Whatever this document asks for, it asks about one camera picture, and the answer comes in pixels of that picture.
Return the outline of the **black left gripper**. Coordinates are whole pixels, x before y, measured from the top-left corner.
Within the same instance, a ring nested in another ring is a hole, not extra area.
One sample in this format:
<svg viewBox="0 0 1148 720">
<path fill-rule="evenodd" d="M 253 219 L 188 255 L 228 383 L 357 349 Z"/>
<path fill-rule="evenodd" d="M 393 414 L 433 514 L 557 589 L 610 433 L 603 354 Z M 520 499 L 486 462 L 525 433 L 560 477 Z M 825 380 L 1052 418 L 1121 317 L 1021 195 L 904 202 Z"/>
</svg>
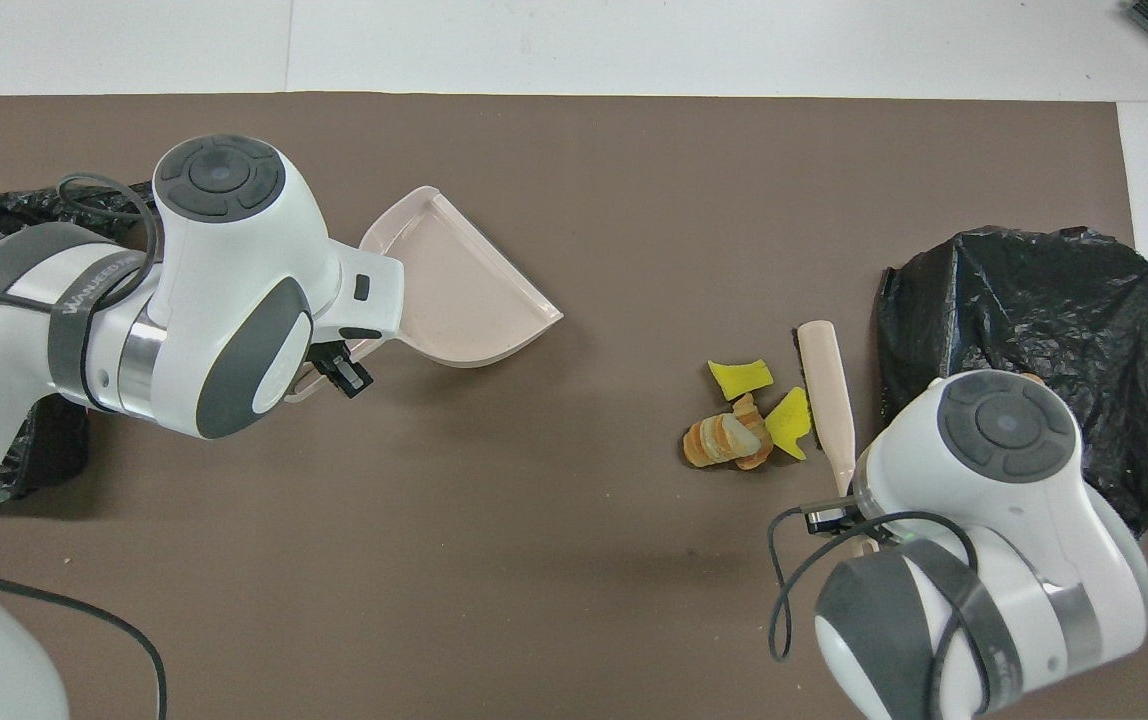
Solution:
<svg viewBox="0 0 1148 720">
<path fill-rule="evenodd" d="M 374 384 L 369 370 L 351 361 L 347 344 L 341 340 L 310 344 L 309 364 L 318 373 L 326 373 L 333 386 L 349 398 L 355 398 Z"/>
</svg>

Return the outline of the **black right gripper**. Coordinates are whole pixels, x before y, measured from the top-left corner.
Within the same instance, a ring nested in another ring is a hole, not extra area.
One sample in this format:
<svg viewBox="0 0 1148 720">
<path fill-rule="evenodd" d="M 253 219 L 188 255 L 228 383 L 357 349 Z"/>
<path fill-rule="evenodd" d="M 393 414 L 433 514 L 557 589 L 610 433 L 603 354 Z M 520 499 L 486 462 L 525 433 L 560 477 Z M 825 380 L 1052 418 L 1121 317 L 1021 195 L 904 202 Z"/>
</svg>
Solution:
<svg viewBox="0 0 1148 720">
<path fill-rule="evenodd" d="M 867 519 L 858 503 L 802 503 L 802 518 L 810 536 L 839 536 Z"/>
</svg>

